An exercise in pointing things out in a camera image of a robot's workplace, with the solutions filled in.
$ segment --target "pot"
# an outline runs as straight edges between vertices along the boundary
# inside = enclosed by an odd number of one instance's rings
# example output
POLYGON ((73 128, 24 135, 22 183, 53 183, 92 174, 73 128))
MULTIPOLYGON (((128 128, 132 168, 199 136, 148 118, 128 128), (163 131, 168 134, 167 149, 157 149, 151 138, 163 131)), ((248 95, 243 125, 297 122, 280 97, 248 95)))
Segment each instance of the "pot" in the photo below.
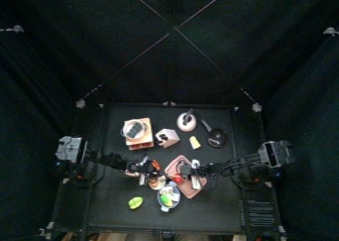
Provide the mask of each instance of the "pot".
POLYGON ((207 142, 213 148, 221 148, 227 144, 227 134, 221 129, 212 129, 207 121, 201 119, 208 132, 207 142))

